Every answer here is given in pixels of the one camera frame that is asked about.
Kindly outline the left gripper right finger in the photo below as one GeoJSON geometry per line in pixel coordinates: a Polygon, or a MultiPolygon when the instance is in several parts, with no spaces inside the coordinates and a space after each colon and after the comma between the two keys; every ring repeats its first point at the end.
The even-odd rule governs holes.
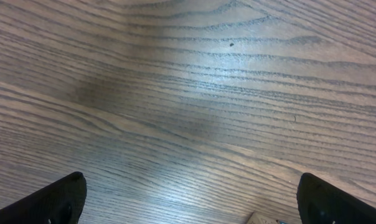
{"type": "Polygon", "coordinates": [[[376,208],[308,172],[296,198],[303,224],[376,224],[376,208]]]}

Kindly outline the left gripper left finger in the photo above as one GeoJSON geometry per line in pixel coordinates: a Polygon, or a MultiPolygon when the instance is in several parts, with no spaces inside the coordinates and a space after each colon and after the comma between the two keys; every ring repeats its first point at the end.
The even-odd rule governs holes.
{"type": "Polygon", "coordinates": [[[0,209],[0,224],[77,224],[86,196],[86,179],[73,172],[0,209]]]}

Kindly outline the blue edged wooden block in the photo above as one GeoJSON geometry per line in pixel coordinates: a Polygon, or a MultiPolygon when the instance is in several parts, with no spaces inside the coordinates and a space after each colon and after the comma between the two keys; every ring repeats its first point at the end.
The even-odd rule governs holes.
{"type": "Polygon", "coordinates": [[[253,212],[246,224],[287,224],[281,220],[270,218],[258,212],[253,212]]]}

